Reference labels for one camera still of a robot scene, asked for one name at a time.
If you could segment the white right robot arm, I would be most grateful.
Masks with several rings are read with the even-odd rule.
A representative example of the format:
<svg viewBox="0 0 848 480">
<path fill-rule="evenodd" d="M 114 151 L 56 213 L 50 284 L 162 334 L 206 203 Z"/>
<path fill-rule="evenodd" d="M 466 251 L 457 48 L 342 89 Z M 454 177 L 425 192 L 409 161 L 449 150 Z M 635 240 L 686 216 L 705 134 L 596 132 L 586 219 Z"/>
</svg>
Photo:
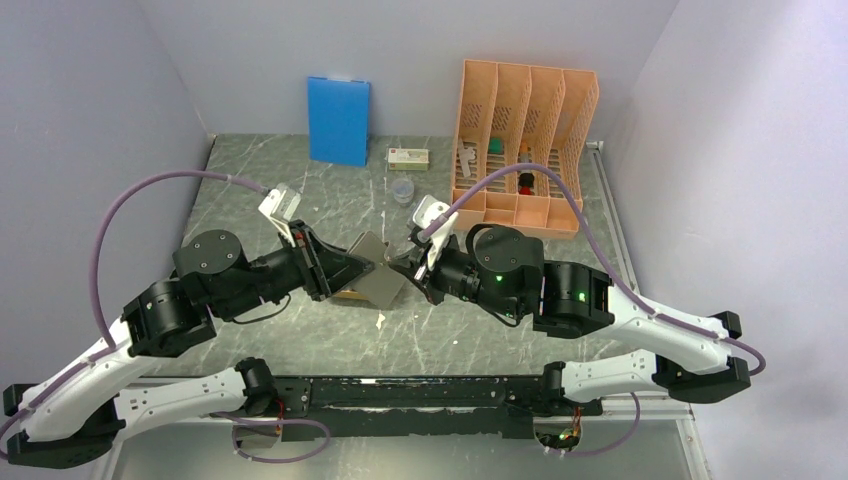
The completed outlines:
<svg viewBox="0 0 848 480">
<path fill-rule="evenodd" d="M 392 258 L 403 275 L 433 305 L 445 296 L 479 306 L 504 325 L 526 317 L 549 337 L 598 337 L 633 346 L 616 357 L 552 363 L 554 378 L 539 391 L 550 413 L 608 395 L 661 392 L 693 404 L 713 404 L 751 385 L 745 359 L 728 341 L 740 334 L 731 312 L 711 317 L 681 314 L 679 325 L 662 320 L 662 307 L 631 298 L 620 281 L 577 262 L 544 257 L 541 240 L 494 224 L 473 227 L 465 243 L 449 235 L 415 245 Z"/>
</svg>

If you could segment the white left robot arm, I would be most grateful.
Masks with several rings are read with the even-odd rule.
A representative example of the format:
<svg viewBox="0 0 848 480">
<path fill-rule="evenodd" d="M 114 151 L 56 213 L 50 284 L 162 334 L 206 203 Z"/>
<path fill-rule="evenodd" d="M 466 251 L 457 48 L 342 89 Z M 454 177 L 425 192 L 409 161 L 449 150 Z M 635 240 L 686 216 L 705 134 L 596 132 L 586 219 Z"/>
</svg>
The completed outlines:
<svg viewBox="0 0 848 480">
<path fill-rule="evenodd" d="M 209 413 L 261 416 L 279 393 L 267 363 L 249 357 L 210 376 L 165 387 L 133 383 L 231 321 L 266 303 L 285 305 L 295 290 L 322 301 L 371 273 L 372 260 L 320 240 L 302 221 L 278 250 L 248 259 L 238 237 L 210 230 L 173 255 L 174 271 L 130 301 L 96 343 L 40 384 L 3 394 L 10 464 L 68 469 L 107 453 L 117 440 Z"/>
</svg>

